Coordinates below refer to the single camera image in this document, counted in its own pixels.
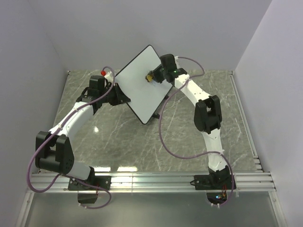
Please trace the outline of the yellow whiteboard eraser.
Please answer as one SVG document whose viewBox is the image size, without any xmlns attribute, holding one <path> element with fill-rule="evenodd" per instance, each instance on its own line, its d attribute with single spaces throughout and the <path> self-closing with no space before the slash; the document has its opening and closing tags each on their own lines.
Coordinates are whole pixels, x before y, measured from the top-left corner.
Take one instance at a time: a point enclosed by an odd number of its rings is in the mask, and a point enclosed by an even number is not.
<svg viewBox="0 0 303 227">
<path fill-rule="evenodd" d="M 153 75 L 151 74 L 148 74 L 145 79 L 148 81 L 148 82 L 152 82 L 153 81 Z"/>
</svg>

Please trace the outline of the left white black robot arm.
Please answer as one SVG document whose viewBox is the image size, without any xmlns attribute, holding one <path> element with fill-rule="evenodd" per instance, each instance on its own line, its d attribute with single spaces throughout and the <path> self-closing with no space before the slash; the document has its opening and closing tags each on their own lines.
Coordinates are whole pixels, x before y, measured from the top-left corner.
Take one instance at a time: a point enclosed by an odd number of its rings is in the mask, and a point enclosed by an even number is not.
<svg viewBox="0 0 303 227">
<path fill-rule="evenodd" d="M 79 180 L 84 190 L 93 189 L 96 184 L 95 170 L 75 160 L 73 138 L 103 104 L 115 106 L 130 101 L 115 81 L 109 81 L 104 76 L 91 76 L 88 87 L 84 88 L 69 113 L 49 131 L 37 134 L 35 166 Z"/>
</svg>

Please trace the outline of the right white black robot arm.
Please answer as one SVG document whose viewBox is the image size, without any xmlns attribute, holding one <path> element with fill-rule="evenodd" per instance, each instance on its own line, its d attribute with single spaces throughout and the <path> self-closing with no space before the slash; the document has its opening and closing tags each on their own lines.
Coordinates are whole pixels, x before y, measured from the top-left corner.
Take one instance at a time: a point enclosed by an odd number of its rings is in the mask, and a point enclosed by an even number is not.
<svg viewBox="0 0 303 227">
<path fill-rule="evenodd" d="M 158 66 L 149 73 L 148 78 L 150 80 L 152 79 L 157 83 L 166 80 L 177 89 L 166 99 L 160 111 L 158 126 L 159 138 L 165 150 L 174 157 L 180 159 L 194 159 L 203 155 L 208 155 L 209 175 L 207 175 L 204 180 L 199 180 L 197 185 L 205 183 L 203 186 L 210 190 L 227 188 L 228 185 L 232 188 L 234 186 L 232 168 L 223 154 L 224 149 L 221 142 L 220 128 L 222 111 L 220 99 L 217 95 L 212 96 L 198 86 L 193 81 L 193 78 L 196 77 L 199 77 L 199 75 L 189 76 L 183 68 L 178 69 L 176 67 L 166 69 L 162 66 Z M 161 134 L 161 121 L 164 108 L 167 102 L 179 91 L 181 91 L 195 106 L 194 124 L 204 138 L 206 145 L 205 153 L 191 157 L 181 157 L 172 153 L 164 143 Z"/>
</svg>

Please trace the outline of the white whiteboard with black frame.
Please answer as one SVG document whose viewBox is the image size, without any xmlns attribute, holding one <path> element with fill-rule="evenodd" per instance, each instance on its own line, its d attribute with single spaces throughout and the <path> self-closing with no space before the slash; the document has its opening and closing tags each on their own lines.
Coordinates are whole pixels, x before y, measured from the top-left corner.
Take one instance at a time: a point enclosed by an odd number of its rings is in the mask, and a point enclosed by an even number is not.
<svg viewBox="0 0 303 227">
<path fill-rule="evenodd" d="M 115 76 L 115 82 L 130 98 L 127 105 L 142 124 L 147 124 L 165 96 L 172 89 L 166 81 L 148 82 L 146 76 L 160 65 L 160 58 L 153 46 L 146 46 Z"/>
</svg>

